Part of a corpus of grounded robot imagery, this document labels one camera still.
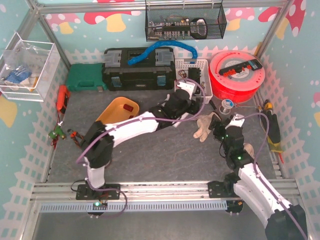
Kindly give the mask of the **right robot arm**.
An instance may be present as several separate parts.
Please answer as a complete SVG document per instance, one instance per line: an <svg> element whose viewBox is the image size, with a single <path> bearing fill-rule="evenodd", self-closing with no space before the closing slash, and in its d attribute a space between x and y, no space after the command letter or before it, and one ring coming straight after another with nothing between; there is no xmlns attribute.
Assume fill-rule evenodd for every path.
<svg viewBox="0 0 320 240"><path fill-rule="evenodd" d="M210 198L229 198L228 212L240 212L244 201L262 223L269 240L306 240L308 228L305 210L284 198L266 179L245 149L242 125L245 116L236 114L223 121L215 113L209 124L214 138L220 142L223 158L231 173L223 181L207 184Z"/></svg>

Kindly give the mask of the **beige work glove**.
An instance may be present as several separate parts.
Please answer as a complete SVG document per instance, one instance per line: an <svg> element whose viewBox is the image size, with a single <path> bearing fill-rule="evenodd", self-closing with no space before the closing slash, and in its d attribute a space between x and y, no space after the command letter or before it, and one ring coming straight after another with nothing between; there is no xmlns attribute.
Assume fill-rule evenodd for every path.
<svg viewBox="0 0 320 240"><path fill-rule="evenodd" d="M193 134L194 139L199 139L201 143L203 143L207 139L208 135L211 133L209 126L211 124L212 119L219 121L222 120L222 118L214 111L208 115L200 115L197 118L196 124L198 130Z"/></svg>

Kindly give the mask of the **red large spring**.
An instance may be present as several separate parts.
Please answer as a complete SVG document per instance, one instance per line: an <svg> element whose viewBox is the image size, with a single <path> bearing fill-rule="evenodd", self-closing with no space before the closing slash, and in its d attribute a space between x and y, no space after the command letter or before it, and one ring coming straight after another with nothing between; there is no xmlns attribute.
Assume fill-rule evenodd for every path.
<svg viewBox="0 0 320 240"><path fill-rule="evenodd" d="M128 104L124 104L124 105L123 105L123 109L125 109L125 110L128 111L128 112L132 112L133 109L134 109L134 107L131 106L131 105L128 105Z"/></svg>

